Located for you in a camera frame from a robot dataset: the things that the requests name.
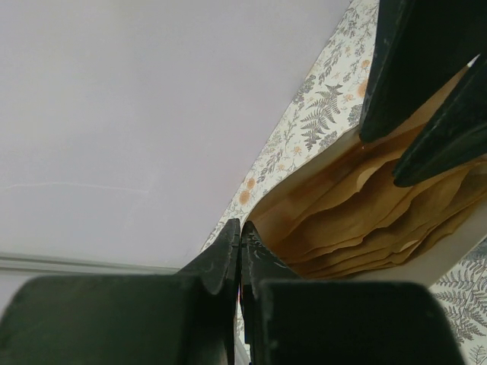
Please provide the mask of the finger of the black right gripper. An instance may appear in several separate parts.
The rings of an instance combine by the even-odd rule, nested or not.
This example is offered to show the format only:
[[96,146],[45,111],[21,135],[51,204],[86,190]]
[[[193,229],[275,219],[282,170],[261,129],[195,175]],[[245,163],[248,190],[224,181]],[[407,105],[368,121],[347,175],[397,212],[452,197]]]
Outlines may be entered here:
[[387,136],[486,47],[486,2],[379,3],[360,139]]
[[416,185],[486,153],[486,56],[460,79],[394,171],[394,184]]

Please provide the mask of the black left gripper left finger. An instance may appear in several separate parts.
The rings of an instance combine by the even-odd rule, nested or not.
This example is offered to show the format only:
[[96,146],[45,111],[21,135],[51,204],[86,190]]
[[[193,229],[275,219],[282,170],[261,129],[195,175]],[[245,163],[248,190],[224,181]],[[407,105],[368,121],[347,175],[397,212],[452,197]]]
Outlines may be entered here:
[[3,364],[232,364],[240,222],[173,275],[42,276],[1,319]]

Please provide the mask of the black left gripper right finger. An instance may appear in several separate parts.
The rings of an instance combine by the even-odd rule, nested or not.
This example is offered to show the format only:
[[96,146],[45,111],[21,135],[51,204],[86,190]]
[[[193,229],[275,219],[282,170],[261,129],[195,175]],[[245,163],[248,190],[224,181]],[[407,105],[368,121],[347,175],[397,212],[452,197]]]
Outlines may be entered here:
[[309,281],[241,234],[241,306],[254,364],[462,364],[438,302],[400,281]]

